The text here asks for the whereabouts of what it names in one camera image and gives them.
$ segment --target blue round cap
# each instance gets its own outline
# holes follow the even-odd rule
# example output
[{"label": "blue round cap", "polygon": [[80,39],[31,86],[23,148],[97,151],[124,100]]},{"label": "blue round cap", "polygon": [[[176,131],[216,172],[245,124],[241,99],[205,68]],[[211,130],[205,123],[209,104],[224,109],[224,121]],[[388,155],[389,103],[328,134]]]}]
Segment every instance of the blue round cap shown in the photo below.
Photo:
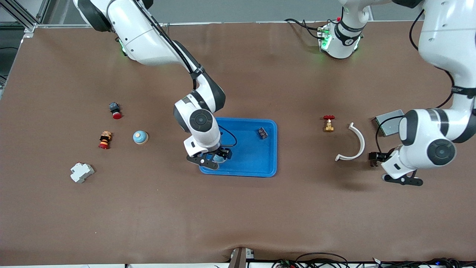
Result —
[{"label": "blue round cap", "polygon": [[137,144],[144,144],[149,139],[149,135],[145,131],[138,130],[134,133],[132,139]]}]

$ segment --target brown table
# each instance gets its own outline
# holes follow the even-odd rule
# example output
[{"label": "brown table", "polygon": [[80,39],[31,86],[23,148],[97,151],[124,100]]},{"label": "brown table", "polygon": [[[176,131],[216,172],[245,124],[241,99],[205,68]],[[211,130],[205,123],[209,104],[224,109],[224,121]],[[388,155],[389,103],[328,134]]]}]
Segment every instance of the brown table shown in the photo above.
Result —
[{"label": "brown table", "polygon": [[[434,107],[449,93],[446,75],[411,47],[409,26],[370,23],[346,60],[287,24],[171,27],[225,90],[216,116],[276,121],[273,178],[203,175],[185,160],[188,135],[172,116],[191,89],[181,66],[140,65],[111,33],[35,30],[0,102],[0,265],[218,262],[235,247],[267,259],[475,259],[476,139],[451,165],[419,171],[422,187],[384,183],[366,160],[374,116]],[[333,133],[322,132],[325,114],[337,117]],[[350,122],[364,155],[336,163],[358,151]],[[144,146],[131,139],[138,129],[149,133]],[[98,148],[105,130],[109,150]],[[398,144],[381,139],[384,150]],[[78,161],[97,170],[81,185],[69,178]]]}]

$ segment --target black velcro strap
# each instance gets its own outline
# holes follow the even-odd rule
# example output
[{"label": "black velcro strap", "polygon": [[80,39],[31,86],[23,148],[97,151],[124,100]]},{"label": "black velcro strap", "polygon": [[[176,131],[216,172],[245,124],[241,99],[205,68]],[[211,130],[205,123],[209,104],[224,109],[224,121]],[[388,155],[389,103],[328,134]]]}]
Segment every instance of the black velcro strap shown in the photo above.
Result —
[{"label": "black velcro strap", "polygon": [[207,103],[205,102],[205,100],[202,98],[202,96],[197,91],[192,90],[192,92],[190,92],[190,94],[197,100],[198,104],[200,105],[200,107],[202,109],[205,109],[205,110],[211,112]]},{"label": "black velcro strap", "polygon": [[466,88],[466,87],[459,87],[453,86],[451,88],[451,92],[455,94],[461,94],[468,96],[468,99],[472,99],[476,96],[476,88]]},{"label": "black velcro strap", "polygon": [[340,20],[339,23],[340,23],[340,25],[342,25],[342,28],[346,29],[347,31],[351,31],[351,32],[360,32],[360,31],[362,31],[362,30],[365,28],[365,26],[362,27],[362,28],[352,28],[352,27],[349,27],[349,26],[347,26],[342,20]]},{"label": "black velcro strap", "polygon": [[334,32],[336,33],[336,37],[337,39],[341,40],[342,41],[342,44],[344,46],[351,46],[355,43],[355,41],[358,40],[358,38],[360,37],[360,35],[357,35],[357,36],[354,36],[354,37],[349,37],[349,36],[346,36],[344,35],[340,30],[339,30],[339,27],[338,25],[336,25],[334,27]]},{"label": "black velcro strap", "polygon": [[203,68],[203,66],[200,64],[197,69],[190,74],[190,76],[192,77],[193,80],[195,80],[197,77],[199,77],[202,73],[205,72],[205,68]]}]

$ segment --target white plastic part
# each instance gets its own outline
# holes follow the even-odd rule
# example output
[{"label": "white plastic part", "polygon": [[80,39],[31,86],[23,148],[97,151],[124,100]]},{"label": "white plastic part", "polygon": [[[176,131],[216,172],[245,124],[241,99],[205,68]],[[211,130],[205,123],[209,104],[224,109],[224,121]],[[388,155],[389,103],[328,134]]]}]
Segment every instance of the white plastic part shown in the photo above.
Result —
[{"label": "white plastic part", "polygon": [[336,156],[336,161],[338,160],[354,160],[357,157],[359,157],[363,152],[365,148],[365,139],[360,130],[358,130],[356,127],[354,127],[354,122],[350,123],[349,129],[352,130],[358,137],[360,141],[360,150],[355,156],[343,156],[343,155],[337,155]]},{"label": "white plastic part", "polygon": [[83,183],[84,179],[94,173],[94,169],[88,164],[77,162],[76,165],[71,168],[71,172],[73,174],[71,174],[70,177],[74,182]]}]

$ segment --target blue plastic tray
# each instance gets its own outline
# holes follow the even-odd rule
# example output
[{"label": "blue plastic tray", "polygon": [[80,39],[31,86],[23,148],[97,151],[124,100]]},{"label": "blue plastic tray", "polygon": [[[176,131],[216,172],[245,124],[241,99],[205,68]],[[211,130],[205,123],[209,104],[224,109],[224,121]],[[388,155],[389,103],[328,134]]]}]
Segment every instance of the blue plastic tray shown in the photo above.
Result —
[{"label": "blue plastic tray", "polygon": [[[218,170],[200,167],[200,171],[212,175],[272,177],[278,169],[278,126],[269,119],[246,119],[217,117],[219,125],[232,132],[238,143],[231,148],[231,159],[219,164]],[[259,128],[268,133],[261,139]],[[235,140],[226,131],[222,144],[233,144]]]}]

